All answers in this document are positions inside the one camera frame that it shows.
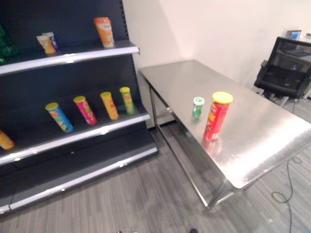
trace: shelf edge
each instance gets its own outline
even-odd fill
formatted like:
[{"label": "shelf edge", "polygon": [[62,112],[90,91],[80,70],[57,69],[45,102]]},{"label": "shelf edge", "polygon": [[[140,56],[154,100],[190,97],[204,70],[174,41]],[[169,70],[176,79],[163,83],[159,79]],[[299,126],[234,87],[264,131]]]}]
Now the shelf edge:
[{"label": "shelf edge", "polygon": [[100,175],[104,175],[105,173],[108,173],[108,172],[113,171],[115,169],[118,169],[118,168],[121,168],[123,166],[126,166],[126,165],[128,165],[130,163],[135,162],[136,160],[139,160],[139,159],[141,159],[143,157],[146,157],[146,156],[151,155],[151,154],[156,153],[156,152],[157,152],[157,148],[156,147],[148,149],[148,150],[146,150],[144,152],[141,152],[139,154],[131,156],[131,157],[127,158],[127,159],[118,161],[118,162],[116,162],[114,164],[111,164],[109,166],[103,167],[103,168],[101,168],[99,170],[93,171],[93,172],[91,172],[89,174],[86,174],[84,176],[76,178],[76,179],[74,179],[72,181],[66,182],[64,184],[58,185],[58,186],[50,188],[50,189],[47,189],[47,190],[45,190],[45,191],[43,191],[41,193],[38,193],[36,195],[33,195],[33,196],[29,197],[29,198],[25,198],[23,200],[20,200],[20,201],[17,201],[15,203],[12,203],[12,204],[10,204],[9,208],[14,210],[14,209],[17,209],[17,208],[22,207],[24,205],[27,205],[27,204],[29,204],[31,202],[40,200],[42,198],[48,197],[48,196],[56,194],[56,193],[60,193],[62,191],[65,191],[66,189],[71,188],[73,186],[76,186],[76,185],[78,185],[78,184],[80,184],[82,182],[85,182],[87,180],[93,179],[93,178],[95,178],[97,176],[100,176]]},{"label": "shelf edge", "polygon": [[0,75],[9,74],[17,71],[28,70],[38,67],[48,67],[54,65],[62,65],[80,61],[87,61],[95,58],[104,58],[118,55],[126,55],[139,52],[137,46],[130,46],[124,48],[108,49],[108,50],[98,50],[90,52],[80,52],[64,54],[55,57],[46,57],[40,59],[34,59],[26,62],[18,62],[14,64],[7,64],[0,66]]},{"label": "shelf edge", "polygon": [[0,207],[0,215],[3,215],[4,213],[10,211],[10,206],[9,205],[4,205]]},{"label": "shelf edge", "polygon": [[149,114],[144,114],[135,118],[131,118],[128,120],[123,120],[123,121],[119,121],[116,123],[112,123],[110,125],[103,125],[103,126],[99,126],[95,129],[86,131],[86,132],[81,132],[81,133],[77,133],[71,136],[65,136],[62,138],[59,138],[57,140],[53,140],[53,141],[48,141],[46,143],[42,143],[42,144],[38,144],[36,146],[30,147],[30,148],[26,148],[24,150],[20,150],[18,152],[14,152],[14,153],[10,153],[8,155],[4,155],[2,157],[0,157],[0,165],[4,165],[4,164],[8,164],[8,163],[12,163],[14,161],[19,161],[21,159],[27,158],[29,156],[32,155],[36,155],[38,153],[56,148],[56,147],[60,147],[72,142],[76,142],[76,141],[80,141],[83,139],[88,139],[91,137],[96,137],[99,135],[103,135],[130,125],[134,125],[136,123],[142,122],[142,121],[146,121],[150,119]]}]

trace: yellow lid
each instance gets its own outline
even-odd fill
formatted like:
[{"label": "yellow lid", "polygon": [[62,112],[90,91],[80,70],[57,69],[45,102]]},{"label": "yellow lid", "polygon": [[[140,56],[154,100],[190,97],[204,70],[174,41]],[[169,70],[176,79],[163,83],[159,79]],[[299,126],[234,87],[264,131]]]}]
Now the yellow lid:
[{"label": "yellow lid", "polygon": [[213,100],[217,103],[228,104],[233,101],[233,96],[225,91],[217,91],[213,94]]},{"label": "yellow lid", "polygon": [[105,92],[102,92],[101,93],[101,97],[104,98],[104,97],[110,97],[111,96],[111,92],[109,91],[105,91]]},{"label": "yellow lid", "polygon": [[45,109],[46,110],[52,110],[52,109],[55,109],[58,107],[58,103],[56,102],[52,102],[52,103],[49,103],[45,106]]},{"label": "yellow lid", "polygon": [[130,92],[130,88],[127,86],[121,87],[120,92]]},{"label": "yellow lid", "polygon": [[83,102],[86,100],[86,97],[85,96],[76,96],[74,99],[73,99],[73,102],[75,103],[79,103],[79,102]]}]

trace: stainless steel table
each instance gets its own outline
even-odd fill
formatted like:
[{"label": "stainless steel table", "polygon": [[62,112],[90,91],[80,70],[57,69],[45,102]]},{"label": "stainless steel table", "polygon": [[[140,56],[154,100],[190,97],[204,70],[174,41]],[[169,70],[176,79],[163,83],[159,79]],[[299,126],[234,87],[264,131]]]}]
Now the stainless steel table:
[{"label": "stainless steel table", "polygon": [[[309,123],[195,60],[147,67],[140,73],[150,87],[155,126],[207,210],[234,192],[246,189],[311,142]],[[203,134],[212,93],[220,90],[231,93],[234,100],[219,139],[211,143]],[[210,202],[204,198],[158,124],[154,93],[223,173],[225,178]],[[196,96],[206,100],[197,121],[192,118],[192,101]]]}]

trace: chair backrest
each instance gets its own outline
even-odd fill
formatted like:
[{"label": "chair backrest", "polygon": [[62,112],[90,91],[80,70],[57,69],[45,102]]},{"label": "chair backrest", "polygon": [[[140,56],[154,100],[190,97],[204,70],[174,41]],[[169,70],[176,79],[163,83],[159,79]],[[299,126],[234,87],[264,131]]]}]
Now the chair backrest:
[{"label": "chair backrest", "polygon": [[282,96],[299,98],[310,83],[311,43],[278,37],[255,86]]}]

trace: black shelving unit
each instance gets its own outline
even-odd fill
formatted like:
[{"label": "black shelving unit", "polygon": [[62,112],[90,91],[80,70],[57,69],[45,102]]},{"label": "black shelving unit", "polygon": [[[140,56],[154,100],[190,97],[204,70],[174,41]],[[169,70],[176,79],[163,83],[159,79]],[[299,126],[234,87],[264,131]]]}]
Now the black shelving unit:
[{"label": "black shelving unit", "polygon": [[[102,47],[92,20],[97,16],[111,19],[114,48]],[[0,3],[0,23],[20,51],[0,66],[0,129],[16,143],[0,151],[0,214],[157,153],[144,123],[150,116],[140,101],[132,58],[139,49],[129,41],[122,1],[12,0]],[[46,31],[61,46],[52,56],[35,38]],[[133,115],[125,111],[122,86],[131,88]],[[107,115],[99,96],[104,91],[112,92],[118,120]],[[95,125],[86,123],[72,101],[78,95],[86,96]],[[53,101],[72,132],[62,132],[44,109]]]}]

